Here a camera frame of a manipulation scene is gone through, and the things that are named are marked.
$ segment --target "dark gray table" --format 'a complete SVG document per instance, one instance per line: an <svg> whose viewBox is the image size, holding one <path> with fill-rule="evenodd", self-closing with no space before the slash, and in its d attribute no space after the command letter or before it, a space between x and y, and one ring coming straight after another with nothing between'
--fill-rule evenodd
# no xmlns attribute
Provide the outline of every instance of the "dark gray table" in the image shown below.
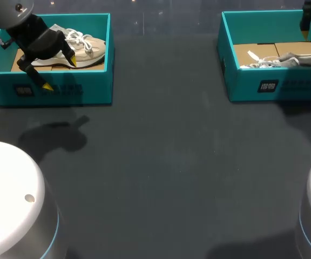
<svg viewBox="0 0 311 259"><path fill-rule="evenodd" d="M302 2L85 3L37 0L36 11L112 13L112 106L0 108L0 141L52 186L68 258L297 258L311 104L230 103L215 42L223 9Z"/></svg>

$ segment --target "sneaker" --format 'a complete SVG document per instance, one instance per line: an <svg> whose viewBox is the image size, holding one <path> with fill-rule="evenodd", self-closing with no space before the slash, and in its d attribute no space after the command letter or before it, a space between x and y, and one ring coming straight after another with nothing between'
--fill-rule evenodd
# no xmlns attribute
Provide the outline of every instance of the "sneaker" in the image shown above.
<svg viewBox="0 0 311 259"><path fill-rule="evenodd" d="M296 55L294 53L287 53L276 59L274 57L266 57L260 59L252 51L248 54L257 61L255 64L240 66L241 69L254 69L254 68L271 68L271 67L297 67L306 66L311 67L311 54Z"/></svg>
<svg viewBox="0 0 311 259"><path fill-rule="evenodd" d="M32 62L33 66L66 66L72 69L83 69L101 63L105 57L105 41L93 38L82 32L65 29L57 24L50 27L54 31L62 31L69 47L75 51L76 67L69 64L60 51L56 56L47 60L37 59Z"/></svg>
<svg viewBox="0 0 311 259"><path fill-rule="evenodd" d="M311 54L306 55L296 55L294 53L286 53L278 58L280 62L285 62L287 60L290 60L292 58L295 58L298 60L298 63L300 66L306 66L311 67Z"/></svg>

